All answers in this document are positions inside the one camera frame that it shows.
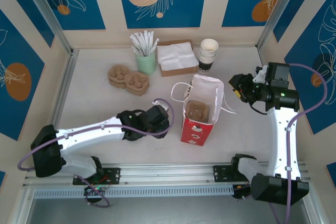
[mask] stack of napkins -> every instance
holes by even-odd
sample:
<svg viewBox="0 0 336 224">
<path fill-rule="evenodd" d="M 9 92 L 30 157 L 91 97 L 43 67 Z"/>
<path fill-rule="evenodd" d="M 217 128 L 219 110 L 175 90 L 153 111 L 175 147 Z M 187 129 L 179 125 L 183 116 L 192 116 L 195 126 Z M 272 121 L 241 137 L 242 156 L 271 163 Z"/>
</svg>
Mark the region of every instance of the stack of napkins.
<svg viewBox="0 0 336 224">
<path fill-rule="evenodd" d="M 190 42 L 158 46 L 157 60 L 163 71 L 198 66 Z"/>
</svg>

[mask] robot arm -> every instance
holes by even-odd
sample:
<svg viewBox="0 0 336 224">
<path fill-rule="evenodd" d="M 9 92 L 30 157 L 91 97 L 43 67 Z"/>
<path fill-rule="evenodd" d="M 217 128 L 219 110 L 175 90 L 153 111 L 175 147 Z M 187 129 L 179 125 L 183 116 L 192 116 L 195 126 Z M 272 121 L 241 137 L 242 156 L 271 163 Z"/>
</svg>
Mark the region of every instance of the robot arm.
<svg viewBox="0 0 336 224">
<path fill-rule="evenodd" d="M 157 101 L 153 104 L 146 112 L 123 111 L 103 122 L 76 129 L 56 131 L 53 125 L 43 127 L 30 146 L 31 150 L 55 138 L 60 140 L 33 154 L 36 176 L 47 177 L 62 172 L 79 175 L 90 183 L 101 180 L 104 171 L 99 159 L 75 153 L 106 141 L 135 141 L 145 136 L 141 132 L 158 133 L 156 138 L 165 137 L 167 133 L 160 133 L 169 128 L 168 107 Z"/>
<path fill-rule="evenodd" d="M 265 110 L 272 124 L 272 153 L 268 168 L 263 169 L 254 157 L 237 154 L 232 163 L 251 183 L 253 199 L 286 205 L 287 171 L 291 170 L 292 204 L 309 191 L 308 183 L 301 182 L 296 155 L 296 121 L 290 129 L 288 122 L 299 110 L 299 94 L 288 89 L 289 65 L 269 63 L 257 67 L 257 75 L 238 74 L 229 83 L 234 92 L 251 108 L 256 101 L 265 102 Z M 290 131 L 291 164 L 287 166 L 286 133 Z"/>
</svg>

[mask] white table surface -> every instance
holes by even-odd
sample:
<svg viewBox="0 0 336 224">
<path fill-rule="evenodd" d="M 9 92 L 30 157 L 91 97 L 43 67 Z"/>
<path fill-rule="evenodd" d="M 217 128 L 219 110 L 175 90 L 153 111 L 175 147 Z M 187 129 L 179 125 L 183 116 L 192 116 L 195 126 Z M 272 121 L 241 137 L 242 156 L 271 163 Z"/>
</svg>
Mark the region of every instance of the white table surface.
<svg viewBox="0 0 336 224">
<path fill-rule="evenodd" d="M 198 55 L 199 48 L 194 48 Z M 242 103 L 228 84 L 239 73 L 255 73 L 261 66 L 255 47 L 220 47 L 210 72 L 204 74 L 224 82 L 228 105 L 239 114 L 222 111 L 205 145 L 180 142 L 182 103 L 173 101 L 170 93 L 177 82 L 190 82 L 192 74 L 161 77 L 159 67 L 150 76 L 150 87 L 137 97 L 109 84 L 108 70 L 123 64 L 136 71 L 135 57 L 130 48 L 82 49 L 79 52 L 69 92 L 62 112 L 59 129 L 80 127 L 104 121 L 124 110 L 149 109 L 155 98 L 167 99 L 176 113 L 175 124 L 165 138 L 147 136 L 135 142 L 127 140 L 97 144 L 81 150 L 81 154 L 99 157 L 102 163 L 160 164 L 229 162 L 236 153 L 253 155 L 259 161 L 270 156 L 271 124 L 267 116 L 254 112 Z M 186 86 L 175 89 L 174 96 L 182 98 Z M 261 102 L 255 107 L 264 111 Z"/>
</svg>

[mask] floor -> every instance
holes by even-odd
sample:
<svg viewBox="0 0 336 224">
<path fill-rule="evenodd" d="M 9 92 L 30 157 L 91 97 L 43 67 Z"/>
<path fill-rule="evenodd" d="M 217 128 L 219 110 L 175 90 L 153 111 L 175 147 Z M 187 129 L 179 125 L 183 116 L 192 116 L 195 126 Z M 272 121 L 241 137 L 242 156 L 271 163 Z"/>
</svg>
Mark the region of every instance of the floor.
<svg viewBox="0 0 336 224">
<path fill-rule="evenodd" d="M 194 48 L 198 55 L 199 48 Z M 163 139 L 147 136 L 135 142 L 109 142 L 81 150 L 81 154 L 97 156 L 102 163 L 216 163 L 229 162 L 236 153 L 250 154 L 259 161 L 270 156 L 271 124 L 264 115 L 242 103 L 229 86 L 229 79 L 239 73 L 254 73 L 260 66 L 255 47 L 220 47 L 210 72 L 204 74 L 222 80 L 228 105 L 239 114 L 222 111 L 205 145 L 180 142 L 182 103 L 171 99 L 171 89 L 177 82 L 189 83 L 192 74 L 161 77 L 159 67 L 150 76 L 150 87 L 141 97 L 108 83 L 107 72 L 115 64 L 136 71 L 134 54 L 129 48 L 82 49 L 73 73 L 59 129 L 80 127 L 104 121 L 124 110 L 149 109 L 155 98 L 167 99 L 176 112 L 175 125 Z M 175 89 L 174 97 L 182 98 L 186 87 Z M 255 107 L 264 111 L 263 103 Z"/>
<path fill-rule="evenodd" d="M 266 202 L 231 196 L 110 199 L 107 209 L 83 199 L 34 200 L 27 224 L 276 224 Z M 275 206 L 281 223 L 285 206 Z M 309 223 L 304 204 L 291 208 L 289 224 Z"/>
</svg>

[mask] bag handle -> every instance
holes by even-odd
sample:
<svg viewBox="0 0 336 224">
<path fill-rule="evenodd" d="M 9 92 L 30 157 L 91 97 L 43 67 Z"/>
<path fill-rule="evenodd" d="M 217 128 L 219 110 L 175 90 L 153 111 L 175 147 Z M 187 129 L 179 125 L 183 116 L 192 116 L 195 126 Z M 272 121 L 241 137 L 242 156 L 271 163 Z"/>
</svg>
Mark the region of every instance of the bag handle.
<svg viewBox="0 0 336 224">
<path fill-rule="evenodd" d="M 175 84 L 175 85 L 173 86 L 173 88 L 172 88 L 172 92 L 170 93 L 170 97 L 171 97 L 174 101 L 176 101 L 176 102 L 184 102 L 184 101 L 176 100 L 176 99 L 173 98 L 173 92 L 174 92 L 174 89 L 175 89 L 175 87 L 176 87 L 177 85 L 179 85 L 179 84 L 185 84 L 185 85 L 187 85 L 187 86 L 189 86 L 189 87 L 191 87 L 191 88 L 193 88 L 193 86 L 191 86 L 190 84 L 185 83 L 185 82 L 178 82 L 177 84 Z"/>
<path fill-rule="evenodd" d="M 191 86 L 190 84 L 185 83 L 185 82 L 178 82 L 178 83 L 176 83 L 176 84 L 173 86 L 172 91 L 171 91 L 171 93 L 170 93 L 170 97 L 171 97 L 174 101 L 176 101 L 176 102 L 184 102 L 184 101 L 177 100 L 177 99 L 173 98 L 173 92 L 174 92 L 174 89 L 175 89 L 175 87 L 176 87 L 177 85 L 179 85 L 179 84 L 185 84 L 185 85 L 189 86 L 190 88 L 193 88 L 193 86 Z M 226 105 L 231 111 L 230 111 L 230 110 L 227 110 L 227 109 L 225 109 L 225 108 L 223 108 L 223 107 L 221 107 L 221 110 L 224 110 L 224 111 L 229 112 L 229 113 L 231 113 L 231 114 L 238 114 L 238 113 L 235 112 L 233 109 L 231 109 L 231 108 L 229 107 L 229 105 L 227 105 L 227 103 L 226 103 L 226 101 L 225 101 L 225 95 L 224 95 L 224 92 L 223 92 L 223 100 L 224 100 L 225 105 Z"/>
</svg>

